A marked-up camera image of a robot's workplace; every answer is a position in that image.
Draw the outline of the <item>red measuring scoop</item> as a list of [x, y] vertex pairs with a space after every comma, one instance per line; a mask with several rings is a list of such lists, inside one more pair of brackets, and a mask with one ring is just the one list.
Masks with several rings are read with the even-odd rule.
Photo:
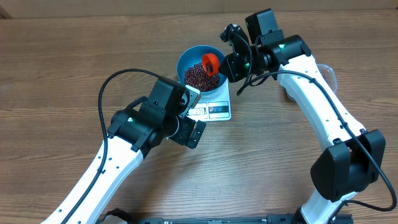
[[212, 77], [216, 73], [218, 73], [218, 69], [220, 67], [220, 62], [218, 57], [213, 53], [204, 54], [201, 58], [201, 64], [209, 77]]

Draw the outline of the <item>blue bowl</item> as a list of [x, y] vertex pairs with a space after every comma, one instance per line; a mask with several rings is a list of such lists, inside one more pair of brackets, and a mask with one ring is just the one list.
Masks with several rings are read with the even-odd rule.
[[[224, 54], [209, 45], [197, 45], [194, 47], [191, 47], [190, 49], [186, 50], [179, 58], [178, 63], [177, 63], [177, 76], [178, 79], [184, 84], [184, 74], [185, 71], [189, 68], [194, 66], [196, 63], [201, 63], [201, 58], [204, 54], [207, 53], [213, 53], [218, 57], [219, 62], [221, 62], [224, 59]], [[219, 73], [220, 78], [225, 78], [227, 77], [221, 73]]]

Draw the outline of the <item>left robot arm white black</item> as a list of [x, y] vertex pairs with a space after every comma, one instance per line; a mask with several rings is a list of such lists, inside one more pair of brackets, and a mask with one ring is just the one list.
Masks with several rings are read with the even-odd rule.
[[150, 95], [117, 111], [96, 158], [45, 223], [95, 223], [126, 177], [163, 139], [196, 148], [206, 124], [187, 116], [201, 93], [159, 78]]

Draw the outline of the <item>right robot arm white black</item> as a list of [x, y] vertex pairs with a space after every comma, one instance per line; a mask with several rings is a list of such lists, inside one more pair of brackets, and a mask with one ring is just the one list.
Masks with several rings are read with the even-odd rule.
[[248, 16], [245, 28], [226, 26], [220, 37], [233, 50], [220, 64], [220, 73], [245, 86], [260, 85], [269, 77], [277, 80], [319, 140], [322, 154], [310, 169], [315, 190], [291, 222], [341, 223], [342, 207], [384, 176], [384, 136], [378, 130], [368, 131], [346, 110], [308, 45], [299, 35], [285, 37], [271, 9]]

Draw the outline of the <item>white kitchen scale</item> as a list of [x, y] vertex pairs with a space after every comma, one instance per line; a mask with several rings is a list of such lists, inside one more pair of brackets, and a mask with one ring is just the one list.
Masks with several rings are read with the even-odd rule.
[[231, 119], [229, 84], [222, 78], [218, 88], [201, 93], [201, 98], [187, 116], [196, 121], [228, 121]]

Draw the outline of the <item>red beans in bowl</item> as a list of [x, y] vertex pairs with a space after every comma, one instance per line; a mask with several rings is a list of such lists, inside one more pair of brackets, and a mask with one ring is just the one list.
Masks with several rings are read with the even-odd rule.
[[212, 91], [220, 84], [219, 73], [209, 76], [203, 69], [202, 63], [189, 67], [184, 74], [184, 82], [200, 91]]

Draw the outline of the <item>clear plastic container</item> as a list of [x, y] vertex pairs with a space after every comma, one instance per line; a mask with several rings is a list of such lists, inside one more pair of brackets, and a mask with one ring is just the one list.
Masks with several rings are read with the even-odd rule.
[[291, 70], [295, 72], [305, 73], [306, 70], [310, 71], [314, 70], [315, 66], [317, 66], [317, 71], [327, 82], [333, 93], [336, 93], [338, 89], [338, 82], [334, 70], [329, 65], [321, 63], [317, 64], [310, 63], [310, 64], [305, 64], [304, 66], [286, 65], [286, 66], [280, 66], [279, 70]]

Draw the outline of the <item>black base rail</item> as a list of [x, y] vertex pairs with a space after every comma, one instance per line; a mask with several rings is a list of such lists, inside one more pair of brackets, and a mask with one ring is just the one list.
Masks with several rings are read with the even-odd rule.
[[116, 215], [127, 223], [138, 224], [304, 224], [303, 218], [297, 217], [295, 214], [273, 214], [265, 217], [233, 217], [233, 218], [133, 218], [130, 214], [122, 214], [121, 212], [108, 212], [108, 215]]

